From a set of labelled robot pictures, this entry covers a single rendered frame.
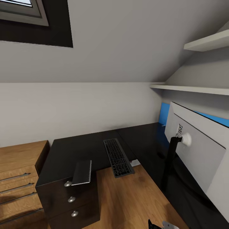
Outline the monitor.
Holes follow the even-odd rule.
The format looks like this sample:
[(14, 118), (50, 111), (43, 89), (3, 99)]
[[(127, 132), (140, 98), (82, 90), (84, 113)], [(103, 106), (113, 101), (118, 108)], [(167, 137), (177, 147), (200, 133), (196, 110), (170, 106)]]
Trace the monitor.
[[(229, 127), (170, 102), (164, 133), (170, 143), (164, 172), (175, 173), (187, 189), (218, 209), (229, 223)], [(173, 164), (177, 155), (211, 201), (178, 175)]]

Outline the notebook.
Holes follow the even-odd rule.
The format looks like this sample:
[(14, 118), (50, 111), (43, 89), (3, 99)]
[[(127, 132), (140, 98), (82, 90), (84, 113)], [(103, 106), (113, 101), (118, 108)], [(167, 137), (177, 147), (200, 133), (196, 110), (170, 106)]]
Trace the notebook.
[(77, 162), (72, 185), (90, 183), (91, 162), (91, 160)]

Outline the keyboard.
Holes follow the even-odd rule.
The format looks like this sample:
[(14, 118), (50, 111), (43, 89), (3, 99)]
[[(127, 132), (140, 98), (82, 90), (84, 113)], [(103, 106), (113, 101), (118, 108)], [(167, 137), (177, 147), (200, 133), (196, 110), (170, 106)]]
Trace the keyboard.
[(115, 178), (135, 174), (117, 138), (104, 140)]

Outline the mouse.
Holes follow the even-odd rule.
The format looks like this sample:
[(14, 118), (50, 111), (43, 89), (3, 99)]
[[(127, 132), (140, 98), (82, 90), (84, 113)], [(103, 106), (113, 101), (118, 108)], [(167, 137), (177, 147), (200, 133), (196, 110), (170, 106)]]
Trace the mouse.
[(164, 152), (162, 152), (161, 150), (160, 151), (157, 151), (158, 154), (161, 156), (161, 157), (166, 157), (166, 154)]

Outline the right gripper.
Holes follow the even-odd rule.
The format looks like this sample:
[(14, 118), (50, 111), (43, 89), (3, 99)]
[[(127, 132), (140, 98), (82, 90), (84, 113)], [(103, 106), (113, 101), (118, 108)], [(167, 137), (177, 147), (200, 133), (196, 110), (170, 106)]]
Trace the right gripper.
[(161, 229), (159, 226), (152, 224), (150, 219), (148, 220), (148, 224), (149, 224), (149, 229)]

